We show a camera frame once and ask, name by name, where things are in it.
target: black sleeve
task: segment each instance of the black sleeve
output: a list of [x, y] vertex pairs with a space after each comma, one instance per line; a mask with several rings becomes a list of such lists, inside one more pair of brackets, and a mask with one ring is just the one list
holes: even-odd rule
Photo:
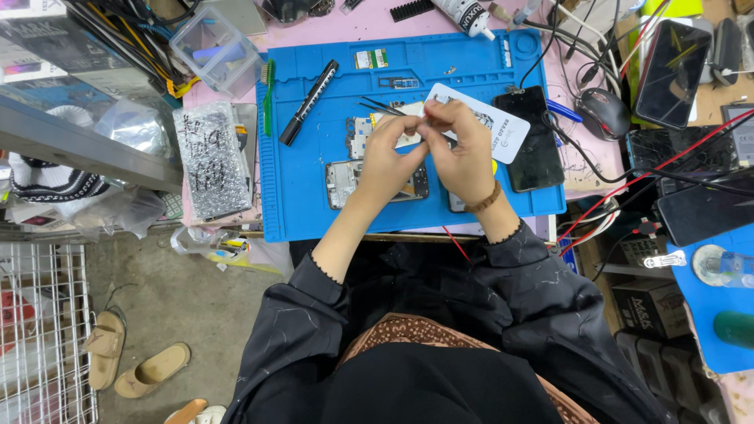
[[265, 291], [222, 424], [239, 422], [252, 399], [263, 395], [259, 387], [273, 373], [290, 384], [315, 383], [317, 367], [307, 359], [336, 357], [347, 322], [348, 287], [328, 277], [307, 254], [287, 284]]
[[483, 244], [477, 280], [506, 300], [506, 352], [577, 401], [599, 422], [675, 422], [639, 380], [602, 316], [605, 300], [522, 221], [509, 239]]

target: sleeve cuff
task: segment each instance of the sleeve cuff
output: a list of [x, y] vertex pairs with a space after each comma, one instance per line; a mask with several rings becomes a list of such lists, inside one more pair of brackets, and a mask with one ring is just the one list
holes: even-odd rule
[[311, 258], [311, 252], [296, 267], [288, 284], [328, 305], [337, 303], [343, 292], [343, 286], [322, 271]]
[[550, 255], [544, 242], [523, 220], [509, 238], [494, 244], [483, 242], [482, 247], [487, 251], [490, 265], [504, 268], [539, 262]]

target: white glue bottle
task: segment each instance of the white glue bottle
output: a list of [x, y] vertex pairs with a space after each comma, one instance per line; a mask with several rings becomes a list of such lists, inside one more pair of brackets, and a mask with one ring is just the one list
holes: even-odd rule
[[490, 40], [495, 39], [492, 31], [487, 29], [489, 12], [484, 10], [477, 0], [432, 0], [432, 2], [470, 37], [476, 37], [481, 33]]

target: clear plastic box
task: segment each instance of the clear plastic box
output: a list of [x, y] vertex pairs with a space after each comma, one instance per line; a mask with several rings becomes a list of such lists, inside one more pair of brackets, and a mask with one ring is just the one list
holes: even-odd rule
[[236, 99], [256, 84], [265, 63], [256, 46], [212, 6], [197, 12], [170, 47], [207, 86]]

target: green bottle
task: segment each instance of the green bottle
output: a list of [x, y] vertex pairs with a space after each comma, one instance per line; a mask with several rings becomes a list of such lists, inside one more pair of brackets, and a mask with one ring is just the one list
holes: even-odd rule
[[754, 349], [754, 315], [724, 311], [715, 316], [715, 334], [723, 342]]

